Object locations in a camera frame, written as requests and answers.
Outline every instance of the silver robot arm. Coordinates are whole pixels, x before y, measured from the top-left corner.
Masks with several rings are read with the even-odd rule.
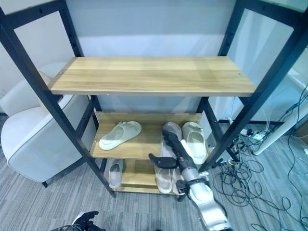
[[[232,226],[215,201],[212,190],[206,180],[200,176],[197,166],[188,155],[190,149],[186,142],[184,140],[180,142],[174,133],[166,130],[162,133],[166,144],[172,148],[177,158],[155,157],[149,154],[151,162],[160,168],[180,168],[184,180],[178,180],[177,188],[180,193],[185,192],[197,208],[198,217],[205,231],[232,231]]]

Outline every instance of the chair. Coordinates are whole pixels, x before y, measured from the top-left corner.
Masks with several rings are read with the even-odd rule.
[[[40,68],[54,77],[65,63]],[[59,106],[76,129],[88,105],[88,97],[64,95]],[[26,80],[22,80],[0,99],[0,106],[9,116],[1,132],[1,144],[9,167],[25,177],[43,183],[81,158],[48,110]],[[96,133],[93,118],[82,137],[88,150]]]

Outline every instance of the white slide sandal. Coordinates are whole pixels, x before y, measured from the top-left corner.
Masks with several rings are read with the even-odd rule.
[[[184,180],[183,176],[180,173],[180,169],[172,169],[171,170],[171,180],[172,180],[172,191],[176,195],[184,195],[185,193],[179,193],[177,188],[177,181],[178,180]]]
[[[205,147],[205,137],[202,127],[197,123],[187,122],[183,125],[182,131],[184,139],[190,149],[188,154],[195,164],[203,164],[208,154]]]
[[[167,122],[164,124],[163,129],[170,131],[178,136],[178,139],[182,139],[181,128],[172,122]],[[175,157],[172,149],[166,145],[164,139],[162,138],[160,144],[160,157]],[[158,189],[161,193],[169,193],[172,190],[172,181],[171,181],[171,171],[170,169],[161,169],[154,167],[155,176],[157,181]]]
[[[169,193],[172,189],[170,169],[162,169],[154,166],[157,187],[161,193]]]
[[[123,172],[123,159],[108,159],[105,169],[105,177],[108,179],[109,187],[116,189],[121,186]]]
[[[118,123],[108,134],[99,141],[99,147],[103,150],[111,150],[120,144],[139,135],[141,125],[136,121]]]

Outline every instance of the wall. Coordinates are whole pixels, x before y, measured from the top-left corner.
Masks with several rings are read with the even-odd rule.
[[[68,0],[85,56],[216,56],[234,0]],[[106,111],[195,112],[198,97],[100,96]]]
[[[47,1],[2,0],[0,6],[9,14]],[[37,68],[52,62],[67,62],[74,56],[58,12],[21,26],[15,32]],[[0,98],[21,79],[22,74],[0,43]]]
[[[228,56],[257,86],[292,31],[293,29],[289,26],[245,10]],[[293,81],[285,78],[253,120],[277,121],[292,104],[298,101],[301,91]],[[226,119],[230,114],[235,118],[243,107],[239,99],[233,97],[220,97],[211,101],[219,119]]]

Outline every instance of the shoe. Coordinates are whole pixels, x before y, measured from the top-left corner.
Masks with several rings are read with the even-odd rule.
[[[111,150],[128,141],[141,132],[141,125],[136,121],[118,123],[108,134],[99,141],[99,147],[103,150]]]
[[[176,195],[184,195],[185,193],[179,193],[177,188],[177,181],[178,180],[184,180],[183,176],[180,173],[180,169],[172,169],[171,170],[171,181],[172,181],[172,191]]]
[[[187,122],[182,127],[183,136],[190,149],[188,154],[194,163],[201,165],[206,160],[208,154],[205,147],[205,138],[201,126],[194,122]]]
[[[104,175],[108,179],[109,187],[116,189],[121,186],[123,159],[108,159]]]
[[[178,139],[182,139],[181,128],[172,122],[167,122],[164,124],[163,129],[173,132],[178,136]],[[160,144],[160,157],[175,157],[172,149],[166,144],[162,138]],[[172,181],[171,181],[171,171],[170,169],[162,169],[154,166],[155,176],[157,181],[157,187],[161,193],[169,193],[172,190]]]
[[[169,193],[172,190],[170,169],[162,169],[154,166],[156,183],[161,193]]]

